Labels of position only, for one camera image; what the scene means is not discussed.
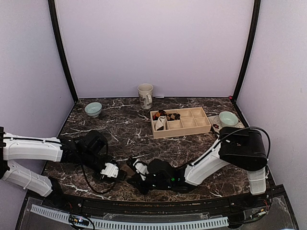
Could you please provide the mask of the beige ribbed sock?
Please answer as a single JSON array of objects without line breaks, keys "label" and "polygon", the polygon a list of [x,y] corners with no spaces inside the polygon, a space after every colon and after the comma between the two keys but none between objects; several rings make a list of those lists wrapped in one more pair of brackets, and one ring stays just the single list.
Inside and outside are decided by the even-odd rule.
[{"label": "beige ribbed sock", "polygon": [[123,170],[127,173],[127,177],[126,177],[127,179],[131,178],[135,174],[135,171],[132,170],[127,164],[123,164],[121,166],[121,170]]}]

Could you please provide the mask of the wooden compartment tray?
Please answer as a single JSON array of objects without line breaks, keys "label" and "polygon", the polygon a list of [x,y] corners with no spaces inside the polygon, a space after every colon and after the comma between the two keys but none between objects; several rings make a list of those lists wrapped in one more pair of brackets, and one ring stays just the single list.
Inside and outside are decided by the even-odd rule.
[{"label": "wooden compartment tray", "polygon": [[157,120],[153,120],[153,115],[157,111],[151,111],[150,119],[154,139],[204,134],[210,132],[211,130],[212,125],[204,109],[201,107],[170,109],[165,111],[167,114],[180,114],[180,119],[174,121],[167,120],[167,130],[156,131],[155,124]]}]

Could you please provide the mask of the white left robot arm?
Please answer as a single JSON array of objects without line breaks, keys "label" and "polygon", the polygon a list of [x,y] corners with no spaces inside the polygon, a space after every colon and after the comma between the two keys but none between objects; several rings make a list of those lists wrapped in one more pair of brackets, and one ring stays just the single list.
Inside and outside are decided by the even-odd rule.
[{"label": "white left robot arm", "polygon": [[94,178],[115,183],[127,174],[108,153],[108,141],[100,132],[90,131],[77,138],[34,138],[13,135],[0,129],[0,178],[48,197],[57,209],[63,209],[68,199],[57,179],[39,175],[19,165],[16,160],[44,160],[76,163],[93,171]]}]

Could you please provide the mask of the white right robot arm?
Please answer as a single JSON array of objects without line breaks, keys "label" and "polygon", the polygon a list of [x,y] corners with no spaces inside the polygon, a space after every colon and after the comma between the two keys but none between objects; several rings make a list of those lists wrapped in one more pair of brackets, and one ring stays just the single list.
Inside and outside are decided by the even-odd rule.
[{"label": "white right robot arm", "polygon": [[127,165],[135,174],[127,183],[143,195],[151,190],[170,190],[189,193],[221,168],[231,164],[248,174],[250,193],[245,196],[245,204],[255,208],[263,201],[266,191],[266,167],[269,149],[265,149],[260,127],[223,127],[213,145],[198,159],[180,167],[154,159],[146,164],[139,159],[129,158]]}]

